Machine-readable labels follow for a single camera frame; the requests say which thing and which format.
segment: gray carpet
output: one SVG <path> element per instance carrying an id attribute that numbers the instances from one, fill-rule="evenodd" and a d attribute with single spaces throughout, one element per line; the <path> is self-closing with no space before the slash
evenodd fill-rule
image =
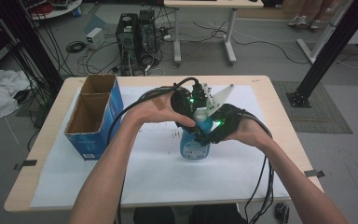
<path id="1" fill-rule="evenodd" d="M 294 92 L 299 82 L 272 82 L 296 132 L 299 133 L 353 133 L 337 106 L 319 83 L 309 98 L 311 108 L 291 107 L 287 92 Z"/>

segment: plastic container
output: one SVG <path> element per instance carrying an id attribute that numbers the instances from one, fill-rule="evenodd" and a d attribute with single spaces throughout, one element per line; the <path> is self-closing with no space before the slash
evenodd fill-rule
<path id="1" fill-rule="evenodd" d="M 213 121 L 206 115 L 205 111 L 197 110 L 194 113 L 194 120 L 203 132 L 211 132 Z M 202 146 L 199 142 L 194 141 L 195 138 L 196 136 L 193 133 L 188 133 L 186 130 L 183 130 L 180 142 L 180 153 L 184 158 L 190 160 L 205 159 L 209 154 L 211 144 Z"/>

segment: desk leg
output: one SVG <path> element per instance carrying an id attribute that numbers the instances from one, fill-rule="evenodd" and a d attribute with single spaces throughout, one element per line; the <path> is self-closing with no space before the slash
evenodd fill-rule
<path id="1" fill-rule="evenodd" d="M 179 37 L 179 15 L 178 15 L 179 8 L 175 9 L 174 16 L 175 16 L 175 39 L 173 41 L 173 53 L 174 53 L 174 61 L 177 65 L 180 65 L 182 61 L 182 56 L 180 52 L 180 37 Z"/>
<path id="2" fill-rule="evenodd" d="M 231 10 L 227 36 L 225 36 L 225 46 L 231 64 L 234 64 L 237 61 L 237 59 L 235 58 L 234 50 L 231 46 L 231 35 L 232 35 L 232 30 L 234 28 L 235 15 L 237 14 L 237 10 L 238 10 L 237 8 L 232 8 Z"/>

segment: sneaker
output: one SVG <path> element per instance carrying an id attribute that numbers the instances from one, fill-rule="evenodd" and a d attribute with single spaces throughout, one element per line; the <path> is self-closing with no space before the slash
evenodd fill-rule
<path id="1" fill-rule="evenodd" d="M 306 16 L 295 16 L 292 20 L 290 20 L 289 22 L 287 22 L 288 26 L 300 26 L 300 25 L 305 25 L 306 23 Z"/>
<path id="2" fill-rule="evenodd" d="M 321 21 L 318 21 L 318 20 L 311 20 L 309 23 L 308 23 L 308 26 L 310 27 L 311 30 L 316 30 L 316 29 L 319 29 L 319 23 Z"/>

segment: open box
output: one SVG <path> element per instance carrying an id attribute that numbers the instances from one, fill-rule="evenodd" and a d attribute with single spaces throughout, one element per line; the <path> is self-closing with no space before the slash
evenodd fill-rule
<path id="1" fill-rule="evenodd" d="M 84 160 L 98 160 L 107 146 L 107 135 L 123 101 L 115 75 L 89 75 L 79 93 L 64 134 Z M 120 126 L 115 125 L 111 138 Z"/>

